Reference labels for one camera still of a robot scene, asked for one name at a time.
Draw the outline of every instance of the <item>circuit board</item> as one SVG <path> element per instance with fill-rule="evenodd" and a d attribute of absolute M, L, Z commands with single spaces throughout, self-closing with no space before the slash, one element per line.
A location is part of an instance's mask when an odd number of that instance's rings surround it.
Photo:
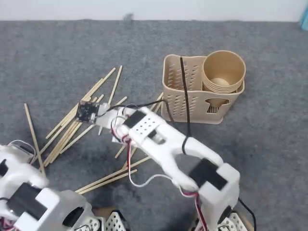
<path fill-rule="evenodd" d="M 76 113 L 76 121 L 95 124 L 99 107 L 99 103 L 80 101 Z"/>

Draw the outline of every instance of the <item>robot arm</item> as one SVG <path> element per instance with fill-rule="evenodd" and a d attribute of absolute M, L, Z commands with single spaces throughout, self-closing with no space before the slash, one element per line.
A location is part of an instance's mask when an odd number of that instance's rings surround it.
<path fill-rule="evenodd" d="M 28 162 L 22 146 L 0 145 L 0 217 L 20 231 L 103 231 L 104 219 L 78 193 L 47 188 L 49 181 Z"/>
<path fill-rule="evenodd" d="M 147 107 L 138 110 L 120 108 L 110 110 L 107 104 L 95 105 L 96 113 L 89 113 L 92 122 L 111 129 L 113 141 L 124 142 L 130 139 L 131 144 L 143 150 L 168 175 L 176 187 L 198 192 L 201 211 L 210 229 L 215 229 L 235 207 L 239 197 L 240 173 L 221 157 L 189 137 L 185 144 L 187 155 L 200 158 L 199 164 L 187 176 L 179 170 L 175 157 L 182 152 L 182 144 L 186 136 L 169 125 Z M 85 107 L 79 106 L 78 115 L 86 115 Z"/>

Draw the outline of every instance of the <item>carpet floor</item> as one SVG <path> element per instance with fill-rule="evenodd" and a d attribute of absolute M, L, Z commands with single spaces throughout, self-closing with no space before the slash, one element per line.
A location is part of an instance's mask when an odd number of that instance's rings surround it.
<path fill-rule="evenodd" d="M 0 22 L 0 143 L 32 142 L 28 103 L 40 147 L 46 134 L 113 66 L 123 65 L 113 102 L 153 101 L 162 92 L 167 54 L 240 54 L 246 89 L 220 125 L 192 124 L 192 135 L 241 173 L 241 197 L 259 230 L 308 226 L 308 33 L 295 23 L 172 21 Z M 115 74 L 97 92 L 110 95 Z M 186 131 L 185 124 L 178 126 Z M 119 170 L 119 144 L 95 128 L 47 168 L 51 187 L 76 190 Z M 133 161 L 144 154 L 137 152 Z M 196 161 L 178 160 L 183 168 Z M 133 178 L 160 167 L 150 160 Z M 93 206 L 119 208 L 133 230 L 187 230 L 193 200 L 166 179 L 144 188 L 122 179 L 84 194 Z"/>

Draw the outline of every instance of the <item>stack of paper cups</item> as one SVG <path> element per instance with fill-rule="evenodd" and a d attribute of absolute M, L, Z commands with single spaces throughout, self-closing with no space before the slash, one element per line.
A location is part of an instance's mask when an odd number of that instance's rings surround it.
<path fill-rule="evenodd" d="M 231 51 L 215 51 L 203 62 L 203 88 L 222 95 L 236 92 L 245 74 L 245 62 L 238 54 Z M 223 103 L 223 100 L 218 99 L 212 101 L 213 106 L 219 106 L 220 101 Z"/>

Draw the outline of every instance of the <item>utensil holder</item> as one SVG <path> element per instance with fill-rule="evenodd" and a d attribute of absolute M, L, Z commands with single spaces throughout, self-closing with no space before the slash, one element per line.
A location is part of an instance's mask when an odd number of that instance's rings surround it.
<path fill-rule="evenodd" d="M 184 56 L 185 79 L 188 90 L 188 101 L 192 123 L 220 124 L 223 117 L 245 89 L 245 83 L 232 93 L 221 94 L 203 90 L 203 62 L 206 56 Z M 164 99 L 168 101 L 171 115 L 176 122 L 186 122 L 186 103 L 182 82 L 180 56 L 167 55 L 163 69 Z M 221 106 L 212 106 L 209 102 L 225 99 Z M 161 110 L 162 118 L 170 121 L 165 104 Z"/>

